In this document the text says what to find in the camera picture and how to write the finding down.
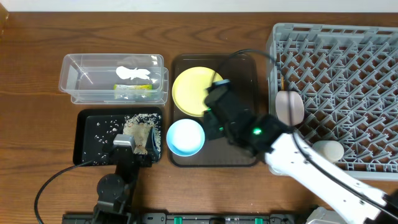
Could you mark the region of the rice food waste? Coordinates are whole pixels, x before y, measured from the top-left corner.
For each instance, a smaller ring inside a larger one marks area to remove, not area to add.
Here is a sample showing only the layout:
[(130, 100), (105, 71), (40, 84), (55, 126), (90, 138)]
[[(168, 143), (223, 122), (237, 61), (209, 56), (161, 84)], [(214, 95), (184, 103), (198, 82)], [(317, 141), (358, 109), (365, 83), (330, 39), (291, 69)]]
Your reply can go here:
[[(134, 140), (136, 143), (136, 148), (133, 150), (133, 153), (135, 154), (147, 154), (146, 150), (146, 142), (147, 142), (147, 137), (149, 134), (150, 128), (154, 126), (151, 125), (150, 123), (128, 123), (124, 129), (122, 134), (128, 134), (128, 135), (133, 135)], [(106, 161), (106, 159), (102, 159), (99, 161), (99, 156), (97, 159), (94, 159), (94, 165), (108, 165), (109, 162)]]

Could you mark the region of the light blue bowl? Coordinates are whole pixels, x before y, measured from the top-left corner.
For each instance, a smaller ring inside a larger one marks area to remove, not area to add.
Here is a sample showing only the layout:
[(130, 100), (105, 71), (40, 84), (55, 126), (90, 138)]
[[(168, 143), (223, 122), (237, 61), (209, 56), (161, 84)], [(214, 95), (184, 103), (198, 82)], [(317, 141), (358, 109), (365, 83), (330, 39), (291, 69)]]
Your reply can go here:
[(192, 119), (180, 119), (169, 127), (166, 141), (172, 153), (181, 157), (190, 157), (202, 149), (205, 132), (198, 122)]

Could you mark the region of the green yellow snack wrapper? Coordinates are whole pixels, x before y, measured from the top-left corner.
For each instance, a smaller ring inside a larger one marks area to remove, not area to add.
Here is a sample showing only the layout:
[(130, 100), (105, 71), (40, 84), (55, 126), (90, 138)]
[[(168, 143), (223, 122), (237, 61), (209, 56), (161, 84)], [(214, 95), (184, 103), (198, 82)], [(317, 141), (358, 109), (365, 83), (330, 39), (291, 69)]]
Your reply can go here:
[(115, 99), (131, 100), (133, 98), (138, 98), (139, 95), (145, 97), (146, 91), (152, 90), (152, 84), (146, 84), (146, 85), (115, 84), (113, 90), (114, 90)]

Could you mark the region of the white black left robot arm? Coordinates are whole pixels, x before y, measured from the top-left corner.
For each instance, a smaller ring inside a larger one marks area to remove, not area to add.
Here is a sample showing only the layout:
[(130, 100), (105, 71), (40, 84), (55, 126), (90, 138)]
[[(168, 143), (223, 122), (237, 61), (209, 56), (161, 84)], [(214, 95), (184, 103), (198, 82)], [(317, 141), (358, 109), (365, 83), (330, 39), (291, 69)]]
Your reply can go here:
[(104, 152), (109, 161), (116, 166), (113, 174), (102, 177), (96, 191), (98, 201), (94, 207), (94, 224), (135, 224), (142, 223), (139, 212), (131, 208), (139, 169), (151, 167), (159, 161), (160, 153), (156, 149), (154, 129), (151, 127), (145, 144), (146, 154), (136, 154), (136, 142), (133, 135), (117, 134), (110, 149)]

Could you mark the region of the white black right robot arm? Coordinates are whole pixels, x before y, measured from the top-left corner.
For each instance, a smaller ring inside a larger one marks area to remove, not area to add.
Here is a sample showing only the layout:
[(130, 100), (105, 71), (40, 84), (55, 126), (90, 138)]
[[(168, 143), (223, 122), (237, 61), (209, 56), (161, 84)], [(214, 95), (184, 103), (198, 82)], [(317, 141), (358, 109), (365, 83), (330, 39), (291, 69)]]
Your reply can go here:
[(248, 109), (221, 116), (204, 112), (205, 126), (222, 131), (231, 144), (263, 154), (266, 164), (301, 183), (346, 223), (397, 223), (393, 196), (353, 178), (315, 152), (277, 118)]

